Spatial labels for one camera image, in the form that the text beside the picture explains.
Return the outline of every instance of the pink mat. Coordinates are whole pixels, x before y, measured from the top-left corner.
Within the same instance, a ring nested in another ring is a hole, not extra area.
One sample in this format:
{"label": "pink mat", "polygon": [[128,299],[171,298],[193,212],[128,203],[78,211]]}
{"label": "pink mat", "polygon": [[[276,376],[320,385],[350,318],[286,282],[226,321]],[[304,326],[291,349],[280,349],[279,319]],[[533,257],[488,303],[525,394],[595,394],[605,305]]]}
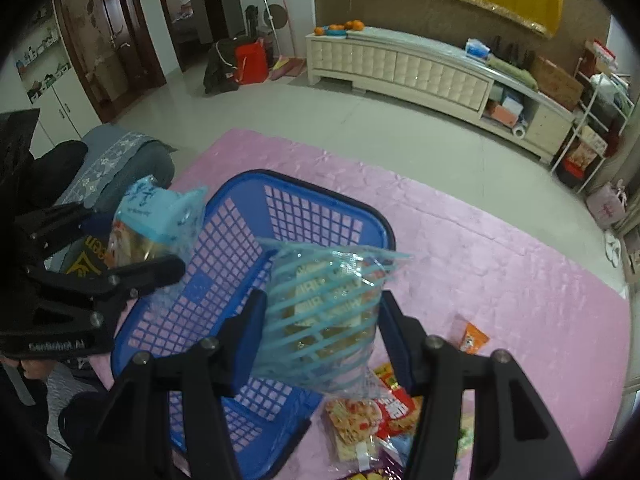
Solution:
{"label": "pink mat", "polygon": [[[231,130],[174,183],[209,186],[209,196],[246,170],[267,168],[343,193],[377,208],[399,251],[414,254],[390,284],[402,310],[427,333],[447,336],[456,315],[507,348],[546,402],[581,471],[607,443],[618,412],[629,350],[628,302],[596,276],[530,235],[425,184],[318,148]],[[376,341],[372,364],[386,360]],[[113,384],[108,356],[92,359]],[[318,423],[277,475],[280,480],[337,478]],[[469,456],[458,471],[464,476]]]}

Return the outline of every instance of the pink bag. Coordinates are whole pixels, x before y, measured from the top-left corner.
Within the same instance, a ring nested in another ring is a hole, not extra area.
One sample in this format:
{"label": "pink bag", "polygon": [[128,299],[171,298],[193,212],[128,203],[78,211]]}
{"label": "pink bag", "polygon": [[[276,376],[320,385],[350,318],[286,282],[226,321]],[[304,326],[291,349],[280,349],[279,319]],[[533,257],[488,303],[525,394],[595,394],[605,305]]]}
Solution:
{"label": "pink bag", "polygon": [[625,217],[626,193],[622,181],[615,186],[607,182],[587,197],[587,209],[602,229],[607,229]]}

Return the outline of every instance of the metal bolt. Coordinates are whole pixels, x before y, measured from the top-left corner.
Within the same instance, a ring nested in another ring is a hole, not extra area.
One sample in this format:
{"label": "metal bolt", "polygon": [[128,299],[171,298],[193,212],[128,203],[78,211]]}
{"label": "metal bolt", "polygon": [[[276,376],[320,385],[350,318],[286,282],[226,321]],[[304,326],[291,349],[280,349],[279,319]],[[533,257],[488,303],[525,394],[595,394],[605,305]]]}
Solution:
{"label": "metal bolt", "polygon": [[442,346],[444,345],[444,341],[441,337],[437,335],[429,335],[427,336],[426,345],[427,345],[427,348],[430,348],[432,350],[437,350],[438,348],[442,348]]}
{"label": "metal bolt", "polygon": [[215,350],[218,348],[218,340],[213,337],[206,337],[200,342],[200,346],[202,346],[205,350]]}
{"label": "metal bolt", "polygon": [[507,364],[512,359],[511,354],[504,348],[498,348],[494,353],[491,354],[491,357],[498,361],[500,364]]}
{"label": "metal bolt", "polygon": [[92,312],[89,316],[89,322],[92,326],[96,328],[100,328],[102,326],[102,322],[104,321],[104,316],[100,312]]}
{"label": "metal bolt", "polygon": [[151,361],[149,352],[138,352],[133,356],[133,362],[137,365],[146,365],[149,361]]}

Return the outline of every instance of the tiled floor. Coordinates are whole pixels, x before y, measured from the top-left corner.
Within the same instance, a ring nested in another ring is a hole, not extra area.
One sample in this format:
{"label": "tiled floor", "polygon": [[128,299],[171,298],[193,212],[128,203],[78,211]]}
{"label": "tiled floor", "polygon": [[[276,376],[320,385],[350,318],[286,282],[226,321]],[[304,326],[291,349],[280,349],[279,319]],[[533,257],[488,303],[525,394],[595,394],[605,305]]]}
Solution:
{"label": "tiled floor", "polygon": [[382,166],[453,195],[550,245],[620,291],[624,279],[604,253],[602,231],[581,200],[505,140],[443,114],[343,82],[295,80],[205,96],[204,65],[173,73],[118,122],[178,149],[180,173],[231,128],[287,137]]}

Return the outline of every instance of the green cloth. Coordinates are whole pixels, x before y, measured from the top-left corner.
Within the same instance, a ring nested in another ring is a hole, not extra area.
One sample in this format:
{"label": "green cloth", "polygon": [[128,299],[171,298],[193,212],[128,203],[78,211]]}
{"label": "green cloth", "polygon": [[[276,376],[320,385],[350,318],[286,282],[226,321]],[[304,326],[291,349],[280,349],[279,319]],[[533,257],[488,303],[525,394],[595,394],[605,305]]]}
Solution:
{"label": "green cloth", "polygon": [[489,54],[489,59],[487,60],[486,65],[498,72],[502,72],[503,74],[517,79],[532,90],[536,92],[538,91],[538,82],[533,79],[533,76],[527,70],[523,70],[517,66],[507,63],[506,61],[498,59],[493,54]]}

